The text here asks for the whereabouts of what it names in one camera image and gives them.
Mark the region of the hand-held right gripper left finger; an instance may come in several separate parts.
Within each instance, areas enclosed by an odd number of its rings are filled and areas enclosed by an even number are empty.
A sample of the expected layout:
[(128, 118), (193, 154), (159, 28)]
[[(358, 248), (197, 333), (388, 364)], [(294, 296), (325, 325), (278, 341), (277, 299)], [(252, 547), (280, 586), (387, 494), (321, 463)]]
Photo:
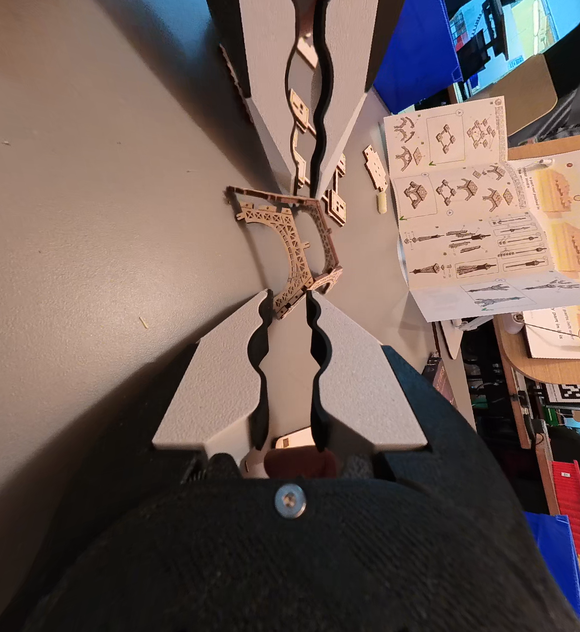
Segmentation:
[(237, 464), (269, 433), (267, 381), (273, 293), (266, 289), (203, 336), (152, 439), (164, 451), (228, 454)]

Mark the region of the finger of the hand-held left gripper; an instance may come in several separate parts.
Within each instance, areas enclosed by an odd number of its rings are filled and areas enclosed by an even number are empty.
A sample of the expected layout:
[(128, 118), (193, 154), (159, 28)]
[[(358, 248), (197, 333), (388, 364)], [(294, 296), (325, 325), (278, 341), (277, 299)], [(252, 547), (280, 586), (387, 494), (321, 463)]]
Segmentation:
[(378, 1), (316, 1), (313, 40), (321, 90), (313, 114), (311, 197), (324, 192), (364, 103)]
[(296, 166), (291, 140), (294, 116), (286, 75), (296, 42), (292, 1), (240, 1), (249, 96), (246, 98), (279, 191), (293, 194)]

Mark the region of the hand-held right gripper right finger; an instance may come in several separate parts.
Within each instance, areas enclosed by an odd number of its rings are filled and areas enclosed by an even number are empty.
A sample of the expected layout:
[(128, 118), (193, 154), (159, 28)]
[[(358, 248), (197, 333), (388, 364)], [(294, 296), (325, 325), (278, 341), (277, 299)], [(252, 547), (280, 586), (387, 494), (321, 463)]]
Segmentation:
[(316, 291), (306, 296), (306, 316), (318, 365), (311, 396), (316, 447), (334, 454), (426, 447), (381, 342)]

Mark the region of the wooden arch frame assembly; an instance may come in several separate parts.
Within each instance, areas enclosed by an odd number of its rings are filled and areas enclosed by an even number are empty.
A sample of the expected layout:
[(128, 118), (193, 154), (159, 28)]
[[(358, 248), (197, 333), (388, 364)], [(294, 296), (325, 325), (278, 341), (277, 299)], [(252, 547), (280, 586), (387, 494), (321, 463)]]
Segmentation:
[(332, 230), (326, 223), (325, 214), (320, 201), (309, 197), (275, 194), (236, 186), (227, 186), (225, 194), (235, 201), (238, 201), (240, 197), (255, 198), (257, 200), (266, 201), (266, 205), (273, 205), (278, 208), (290, 208), (293, 216), (294, 212), (309, 216), (317, 229), (325, 257), (322, 272), (316, 274), (312, 273), (310, 269), (314, 281), (309, 290), (318, 291), (324, 295), (333, 288), (335, 283), (339, 280), (343, 269), (333, 244)]

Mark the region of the person's right hand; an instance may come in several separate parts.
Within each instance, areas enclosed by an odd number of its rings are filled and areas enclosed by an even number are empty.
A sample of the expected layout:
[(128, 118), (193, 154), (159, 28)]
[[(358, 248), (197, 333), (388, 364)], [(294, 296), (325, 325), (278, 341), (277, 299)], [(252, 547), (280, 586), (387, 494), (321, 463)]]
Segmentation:
[(263, 461), (264, 470), (271, 479), (293, 480), (296, 478), (336, 478), (335, 455), (316, 446), (272, 449)]

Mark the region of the dark purple puzzle box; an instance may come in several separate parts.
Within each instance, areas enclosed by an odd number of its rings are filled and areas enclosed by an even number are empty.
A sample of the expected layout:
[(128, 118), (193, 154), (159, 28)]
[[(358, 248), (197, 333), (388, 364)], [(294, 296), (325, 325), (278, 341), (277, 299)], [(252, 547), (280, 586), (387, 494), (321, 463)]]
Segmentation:
[(444, 360), (437, 352), (433, 352), (428, 356), (427, 363), (423, 368), (421, 375), (432, 384), (436, 391), (441, 393), (453, 407), (457, 408), (457, 401), (452, 391), (452, 386), (447, 374)]

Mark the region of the wooden sheet with long parts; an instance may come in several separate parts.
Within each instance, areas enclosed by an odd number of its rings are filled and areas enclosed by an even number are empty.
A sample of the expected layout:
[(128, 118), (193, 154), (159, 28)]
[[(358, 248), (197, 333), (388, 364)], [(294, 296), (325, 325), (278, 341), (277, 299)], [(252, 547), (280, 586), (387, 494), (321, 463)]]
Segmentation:
[(269, 478), (264, 466), (264, 459), (270, 451), (294, 449), (299, 447), (314, 447), (315, 442), (309, 427), (279, 437), (267, 440), (262, 450), (252, 448), (240, 464), (243, 478)]

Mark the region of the folded paper instruction sheet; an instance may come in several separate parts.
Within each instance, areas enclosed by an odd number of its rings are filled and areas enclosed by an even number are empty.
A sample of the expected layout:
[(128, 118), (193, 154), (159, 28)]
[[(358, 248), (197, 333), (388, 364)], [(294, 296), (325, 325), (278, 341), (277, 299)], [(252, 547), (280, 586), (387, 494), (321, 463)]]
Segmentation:
[(503, 97), (388, 116), (384, 129), (426, 320), (580, 305), (580, 150), (510, 161)]

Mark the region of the cross-shaped wooden plate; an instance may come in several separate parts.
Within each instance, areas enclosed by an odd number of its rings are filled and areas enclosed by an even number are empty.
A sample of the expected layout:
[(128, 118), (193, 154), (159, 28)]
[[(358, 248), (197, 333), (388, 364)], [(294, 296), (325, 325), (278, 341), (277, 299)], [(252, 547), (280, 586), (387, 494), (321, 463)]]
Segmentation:
[(376, 152), (372, 145), (368, 145), (363, 150), (365, 158), (365, 168), (372, 180), (373, 186), (377, 192), (385, 192), (389, 185), (389, 177), (384, 168), (380, 155)]

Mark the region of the large yellow instruction poster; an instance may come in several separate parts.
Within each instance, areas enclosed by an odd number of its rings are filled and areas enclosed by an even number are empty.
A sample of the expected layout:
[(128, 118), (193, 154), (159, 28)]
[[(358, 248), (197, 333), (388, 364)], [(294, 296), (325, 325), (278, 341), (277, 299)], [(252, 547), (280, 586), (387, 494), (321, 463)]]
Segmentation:
[[(575, 150), (580, 150), (580, 136), (510, 148), (508, 158), (513, 160), (539, 159), (547, 155), (565, 154)], [(506, 327), (508, 322), (503, 315), (493, 318), (495, 336), (505, 368), (512, 367), (516, 372), (535, 382), (580, 384), (580, 359), (528, 357), (523, 334), (511, 334)]]

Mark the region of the tan chair back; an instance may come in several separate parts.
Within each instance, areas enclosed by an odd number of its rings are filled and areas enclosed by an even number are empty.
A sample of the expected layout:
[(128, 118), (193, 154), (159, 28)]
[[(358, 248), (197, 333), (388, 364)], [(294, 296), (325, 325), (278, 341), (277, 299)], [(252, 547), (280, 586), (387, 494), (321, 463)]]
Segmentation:
[(556, 106), (558, 97), (544, 54), (531, 56), (505, 79), (508, 135), (521, 131)]

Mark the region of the black and white marker tag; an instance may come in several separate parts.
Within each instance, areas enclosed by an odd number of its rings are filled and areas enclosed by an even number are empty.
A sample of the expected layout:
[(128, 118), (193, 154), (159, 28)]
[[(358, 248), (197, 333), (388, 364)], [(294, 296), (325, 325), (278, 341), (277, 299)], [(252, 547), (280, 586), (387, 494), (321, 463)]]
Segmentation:
[(546, 399), (551, 405), (580, 405), (580, 384), (546, 383), (544, 386)]

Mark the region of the red ribbed storage bin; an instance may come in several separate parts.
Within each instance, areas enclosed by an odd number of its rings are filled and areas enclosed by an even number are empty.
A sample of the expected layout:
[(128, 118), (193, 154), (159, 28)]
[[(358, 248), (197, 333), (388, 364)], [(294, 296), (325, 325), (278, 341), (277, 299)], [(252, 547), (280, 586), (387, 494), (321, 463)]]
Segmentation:
[(577, 461), (552, 462), (555, 494), (560, 513), (569, 519), (576, 551), (580, 555), (580, 469)]

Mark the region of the white plastic bracket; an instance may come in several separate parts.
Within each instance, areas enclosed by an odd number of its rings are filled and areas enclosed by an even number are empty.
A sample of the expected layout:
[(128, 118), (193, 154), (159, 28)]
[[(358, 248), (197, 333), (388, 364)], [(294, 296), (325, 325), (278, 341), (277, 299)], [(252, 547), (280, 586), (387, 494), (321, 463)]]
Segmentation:
[(501, 329), (511, 335), (519, 333), (525, 324), (522, 312), (503, 313), (500, 315), (488, 314), (470, 320), (452, 319), (444, 322), (456, 330), (467, 332), (476, 330), (494, 319), (500, 320)]

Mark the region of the wooden four-square connector frame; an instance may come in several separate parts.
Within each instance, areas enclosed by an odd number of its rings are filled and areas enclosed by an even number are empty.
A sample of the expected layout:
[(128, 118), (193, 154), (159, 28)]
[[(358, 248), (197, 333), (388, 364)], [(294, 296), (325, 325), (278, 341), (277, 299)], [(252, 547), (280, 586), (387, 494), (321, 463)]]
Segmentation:
[[(290, 149), (292, 159), (295, 164), (294, 189), (295, 193), (297, 193), (304, 186), (310, 185), (310, 179), (308, 178), (307, 173), (307, 162), (297, 151), (299, 134), (309, 132), (315, 138), (316, 130), (310, 123), (309, 108), (293, 89), (289, 92), (289, 106), (294, 118)], [(339, 180), (344, 177), (345, 174), (346, 157), (345, 154), (341, 154), (333, 174), (332, 187), (327, 189), (321, 196), (321, 200), (325, 203), (326, 213), (339, 226), (345, 225), (347, 220), (346, 203), (339, 194)]]

